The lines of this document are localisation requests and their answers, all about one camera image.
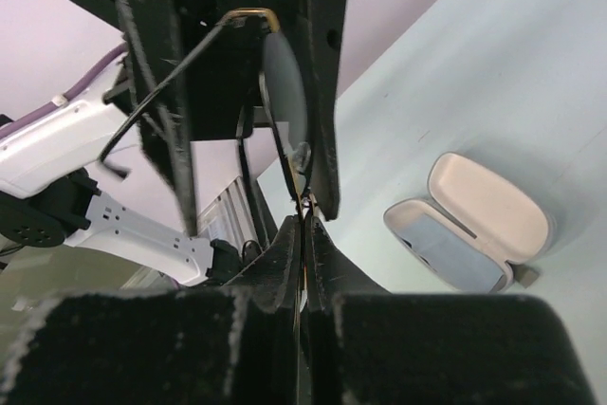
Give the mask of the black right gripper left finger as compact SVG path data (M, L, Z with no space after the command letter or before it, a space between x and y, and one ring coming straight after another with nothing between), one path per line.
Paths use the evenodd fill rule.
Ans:
M227 284L56 295L30 314L5 404L294 404L300 225Z

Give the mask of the black gold aviator sunglasses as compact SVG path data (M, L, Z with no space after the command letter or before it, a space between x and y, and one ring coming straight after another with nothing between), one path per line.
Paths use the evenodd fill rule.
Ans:
M239 8L225 13L205 38L161 82L152 85L148 95L103 146L97 158L103 168L121 179L129 175L127 169L116 167L107 161L116 145L159 94L215 41L224 28L234 27L238 21L249 17L260 17L267 21L268 33L263 41L262 68L258 83L286 187L297 211L303 210L307 186L305 173L311 157L304 82L294 51L282 33L278 16L267 8Z

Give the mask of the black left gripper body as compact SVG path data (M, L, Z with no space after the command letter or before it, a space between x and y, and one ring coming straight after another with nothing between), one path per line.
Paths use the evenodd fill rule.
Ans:
M312 74L306 0L128 0L140 40L156 80L161 81L209 33L228 11L273 10L292 47L302 77ZM187 103L193 141L233 139L243 109L262 103L258 74L262 69L265 22L242 20L227 27L175 83L157 98L175 110Z

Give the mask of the pale green glasses case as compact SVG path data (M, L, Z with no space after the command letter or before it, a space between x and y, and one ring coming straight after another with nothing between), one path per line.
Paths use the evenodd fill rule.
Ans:
M389 207L383 221L424 266L396 233L422 214L494 260L507 284L499 291L476 294L508 289L515 281L516 267L549 249L555 229L549 213L512 182L470 158L454 152L441 155L428 175L427 190L426 198L410 198Z

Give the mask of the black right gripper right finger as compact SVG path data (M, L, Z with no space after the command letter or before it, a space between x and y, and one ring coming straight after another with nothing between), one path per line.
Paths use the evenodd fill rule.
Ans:
M525 295L395 294L304 222L316 404L592 404L567 331Z

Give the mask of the blue square cleaning cloth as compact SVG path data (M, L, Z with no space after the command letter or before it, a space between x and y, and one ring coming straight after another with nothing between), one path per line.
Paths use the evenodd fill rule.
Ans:
M507 284L503 269L494 260L427 214L396 233L426 266L460 291L489 293Z

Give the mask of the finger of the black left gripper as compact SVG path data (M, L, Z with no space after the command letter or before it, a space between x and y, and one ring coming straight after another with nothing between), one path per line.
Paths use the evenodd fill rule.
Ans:
M187 87L177 67L184 57L173 0L115 0L129 49L131 120L141 148L171 188L183 230L197 234L191 129Z
M327 221L340 209L335 110L347 0L303 0L303 74L310 109L309 191Z

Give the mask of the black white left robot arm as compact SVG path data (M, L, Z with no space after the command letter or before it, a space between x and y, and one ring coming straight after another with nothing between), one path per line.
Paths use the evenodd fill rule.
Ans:
M33 248L96 249L181 285L213 275L197 234L193 145L272 131L297 206L338 216L335 105L347 0L70 0L117 28L121 43L72 88L1 120L1 232ZM184 221L131 211L86 171L138 129Z

